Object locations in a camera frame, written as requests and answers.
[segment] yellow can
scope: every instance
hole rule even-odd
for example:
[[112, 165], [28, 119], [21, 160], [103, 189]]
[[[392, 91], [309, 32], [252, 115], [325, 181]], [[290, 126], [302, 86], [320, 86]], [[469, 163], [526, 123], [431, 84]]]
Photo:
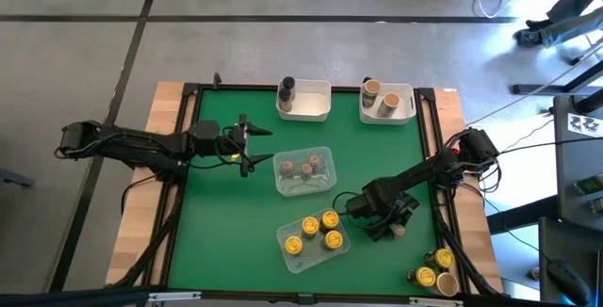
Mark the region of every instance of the yellow can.
[[343, 235], [338, 231], [330, 231], [324, 235], [322, 245], [327, 250], [336, 250], [343, 245]]
[[448, 269], [454, 265], [454, 254], [447, 249], [430, 251], [423, 256], [427, 267]]
[[320, 220], [320, 230], [327, 234], [332, 231], [339, 224], [339, 215], [334, 210], [328, 210], [322, 215]]
[[318, 233], [318, 220], [314, 217], [305, 218], [301, 222], [301, 234], [309, 239], [313, 239]]
[[406, 272], [409, 283], [429, 288], [435, 284], [435, 272], [429, 267], [419, 267]]
[[298, 236], [290, 236], [285, 241], [285, 250], [290, 255], [300, 255], [303, 249], [302, 240]]

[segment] plastic lid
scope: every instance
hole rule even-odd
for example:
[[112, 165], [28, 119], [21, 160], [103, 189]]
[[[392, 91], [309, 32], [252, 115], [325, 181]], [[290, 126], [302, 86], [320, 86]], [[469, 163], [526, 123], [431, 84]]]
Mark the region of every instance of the plastic lid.
[[429, 267], [420, 267], [416, 270], [416, 282], [423, 287], [431, 287], [435, 284], [435, 273]]
[[301, 228], [303, 229], [303, 232], [306, 234], [316, 234], [318, 232], [318, 220], [314, 217], [308, 217], [305, 218], [302, 222], [301, 222]]
[[330, 231], [324, 236], [324, 244], [332, 250], [336, 250], [343, 245], [343, 236], [338, 231]]
[[285, 250], [291, 255], [297, 255], [302, 252], [303, 243], [297, 236], [290, 236], [285, 241]]
[[324, 212], [322, 215], [322, 224], [327, 228], [337, 227], [339, 224], [339, 215], [333, 210]]
[[290, 99], [291, 99], [291, 90], [289, 90], [289, 89], [279, 90], [279, 100], [287, 102]]
[[285, 87], [286, 89], [293, 89], [295, 87], [295, 79], [291, 76], [284, 78], [283, 87]]
[[459, 282], [454, 275], [444, 272], [437, 276], [435, 288], [443, 296], [453, 297], [459, 293]]
[[450, 268], [454, 264], [454, 254], [447, 249], [439, 249], [435, 252], [435, 263], [441, 268]]

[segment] clear plastic container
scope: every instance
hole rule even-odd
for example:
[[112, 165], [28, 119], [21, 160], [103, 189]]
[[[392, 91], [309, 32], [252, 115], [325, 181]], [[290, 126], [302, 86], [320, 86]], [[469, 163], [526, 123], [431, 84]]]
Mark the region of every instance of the clear plastic container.
[[[313, 155], [319, 157], [319, 164], [309, 178], [303, 179], [302, 165], [309, 164]], [[283, 171], [287, 161], [293, 163], [292, 175]], [[272, 157], [272, 163], [276, 189], [286, 197], [327, 191], [337, 182], [333, 156], [327, 147], [281, 152]]]
[[[324, 212], [328, 210], [332, 209], [323, 209], [319, 212], [309, 215], [309, 217], [314, 217], [318, 221], [320, 221]], [[276, 231], [276, 238], [279, 241], [281, 252], [283, 253], [283, 257], [285, 258], [286, 267], [289, 269], [289, 271], [291, 271], [291, 273], [301, 273], [309, 267], [316, 266], [322, 262], [325, 262], [329, 259], [336, 257], [337, 255], [341, 255], [350, 250], [350, 239], [348, 238], [346, 230], [343, 228], [341, 221], [339, 222], [337, 227], [335, 227], [335, 230], [340, 232], [343, 236], [343, 245], [341, 245], [341, 247], [336, 250], [325, 250], [323, 248], [321, 244], [323, 242], [325, 234], [321, 231], [318, 231], [318, 234], [313, 239], [304, 238], [302, 236], [302, 221], [303, 218], [293, 223], [286, 224], [285, 226], [279, 228], [278, 231]], [[298, 236], [303, 242], [303, 248], [299, 255], [290, 255], [285, 250], [285, 241], [290, 236]]]

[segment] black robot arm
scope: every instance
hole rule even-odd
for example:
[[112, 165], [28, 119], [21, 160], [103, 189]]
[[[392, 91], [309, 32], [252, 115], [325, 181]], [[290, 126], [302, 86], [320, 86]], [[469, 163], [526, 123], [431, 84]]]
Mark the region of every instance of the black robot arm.
[[272, 154], [248, 156], [248, 136], [271, 135], [254, 126], [241, 114], [238, 125], [222, 129], [215, 121], [198, 121], [184, 133], [168, 135], [121, 128], [96, 121], [72, 123], [63, 129], [63, 137], [55, 151], [59, 158], [80, 159], [101, 155], [122, 161], [128, 167], [145, 166], [164, 178], [186, 175], [190, 159], [195, 156], [217, 156], [224, 164], [236, 162], [225, 155], [240, 154], [240, 174], [247, 177], [253, 167]]

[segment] table leg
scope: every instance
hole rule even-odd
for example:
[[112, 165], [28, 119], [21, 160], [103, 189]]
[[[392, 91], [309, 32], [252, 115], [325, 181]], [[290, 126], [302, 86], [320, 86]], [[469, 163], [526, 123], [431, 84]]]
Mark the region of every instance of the table leg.
[[0, 184], [1, 183], [13, 183], [19, 186], [33, 186], [34, 180], [26, 178], [10, 170], [0, 169]]
[[488, 217], [490, 235], [501, 234], [507, 231], [530, 226], [538, 223], [538, 218], [559, 218], [557, 195], [524, 204], [522, 206], [496, 213]]

